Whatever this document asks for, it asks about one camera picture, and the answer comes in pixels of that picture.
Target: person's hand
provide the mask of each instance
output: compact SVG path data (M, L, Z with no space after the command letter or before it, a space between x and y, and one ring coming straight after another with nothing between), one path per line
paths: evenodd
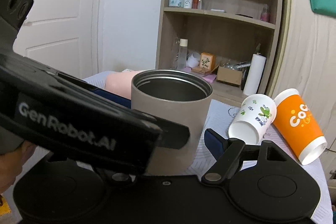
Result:
M25 141L14 152L0 156L0 193L7 190L22 172L22 165L33 155L36 145Z

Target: pink paper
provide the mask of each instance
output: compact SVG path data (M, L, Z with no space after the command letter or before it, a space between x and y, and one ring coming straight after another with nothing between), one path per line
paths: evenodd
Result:
M216 76L215 74L210 74L210 75L206 75L204 77L202 77L204 80L206 80L206 82L208 83L213 83L213 81L216 79Z

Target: green frog print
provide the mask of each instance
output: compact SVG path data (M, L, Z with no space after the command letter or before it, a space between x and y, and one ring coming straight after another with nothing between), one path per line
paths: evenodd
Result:
M269 107L262 105L260 107L260 110L262 113L259 113L259 116L266 117L267 119L269 119L272 116L272 114L269 112Z

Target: cardboard box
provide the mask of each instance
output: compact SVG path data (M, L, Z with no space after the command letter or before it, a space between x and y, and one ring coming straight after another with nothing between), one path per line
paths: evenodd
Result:
M225 82L231 85L240 86L242 82L243 72L224 67L218 67L217 81Z
M203 69L213 70L216 66L216 56L207 52L202 52L199 66Z

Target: white paper cup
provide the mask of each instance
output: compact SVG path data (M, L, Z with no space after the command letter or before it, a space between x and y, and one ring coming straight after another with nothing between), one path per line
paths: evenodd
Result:
M189 56L187 60L187 66L189 68L196 68L200 64L201 55L197 52L193 52L191 56Z
M253 94L241 104L241 109L229 127L229 138L243 140L246 144L258 144L277 115L272 98Z

